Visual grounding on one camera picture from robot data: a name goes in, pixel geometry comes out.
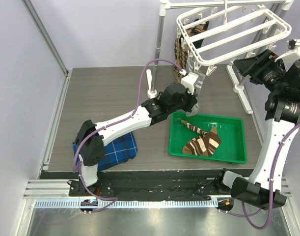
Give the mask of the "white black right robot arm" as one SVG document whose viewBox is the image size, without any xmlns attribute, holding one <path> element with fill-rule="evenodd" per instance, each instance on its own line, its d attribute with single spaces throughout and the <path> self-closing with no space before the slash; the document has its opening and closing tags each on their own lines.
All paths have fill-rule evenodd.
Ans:
<svg viewBox="0 0 300 236">
<path fill-rule="evenodd" d="M 214 182 L 218 193 L 230 194 L 263 210 L 286 203 L 286 196 L 281 194 L 282 172 L 300 127 L 300 59 L 286 69 L 284 57 L 266 49 L 251 58 L 234 61 L 242 76 L 249 76 L 250 82 L 270 91 L 265 103 L 267 130 L 258 162 L 248 179 L 223 169 Z"/>
</svg>

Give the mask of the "brown cream striped sock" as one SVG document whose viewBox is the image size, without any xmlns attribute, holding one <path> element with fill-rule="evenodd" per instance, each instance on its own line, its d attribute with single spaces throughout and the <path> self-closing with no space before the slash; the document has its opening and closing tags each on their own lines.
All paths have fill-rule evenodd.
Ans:
<svg viewBox="0 0 300 236">
<path fill-rule="evenodd" d="M 197 126 L 194 126 L 194 125 L 192 125 L 191 123 L 189 123 L 189 122 L 187 122 L 185 120 L 181 120 L 181 123 L 183 125 L 185 125 L 185 127 L 188 128 L 189 130 L 191 130 L 191 131 L 193 131 L 195 133 L 198 133 L 198 134 L 200 134 L 202 136 L 205 136 L 207 134 L 207 131 L 205 131 L 205 130 L 197 127 Z"/>
</svg>

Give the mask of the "grey sock white stripes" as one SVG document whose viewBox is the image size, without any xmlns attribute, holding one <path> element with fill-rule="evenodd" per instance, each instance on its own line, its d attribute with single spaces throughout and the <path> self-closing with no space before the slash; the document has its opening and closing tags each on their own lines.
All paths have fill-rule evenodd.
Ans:
<svg viewBox="0 0 300 236">
<path fill-rule="evenodd" d="M 194 84 L 194 97 L 196 98 L 197 102 L 193 105 L 190 112 L 186 112 L 187 117 L 195 116 L 199 112 L 199 102 L 198 97 L 200 95 L 202 84 L 205 80 L 206 75 L 200 70 L 194 67 L 195 61 L 193 59 L 187 59 L 186 71 L 193 73 L 198 76 L 195 84 Z"/>
</svg>

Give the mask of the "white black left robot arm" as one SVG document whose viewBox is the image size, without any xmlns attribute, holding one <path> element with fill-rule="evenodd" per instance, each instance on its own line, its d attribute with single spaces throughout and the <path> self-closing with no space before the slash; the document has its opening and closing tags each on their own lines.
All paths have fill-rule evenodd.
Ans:
<svg viewBox="0 0 300 236">
<path fill-rule="evenodd" d="M 80 190 L 86 196 L 96 193 L 98 166 L 109 143 L 137 129 L 162 122 L 178 110 L 192 112 L 200 91 L 200 86 L 172 83 L 131 112 L 101 123 L 93 123 L 90 119 L 85 121 L 75 139 L 75 156 L 80 159 L 76 165 L 82 180 Z"/>
</svg>

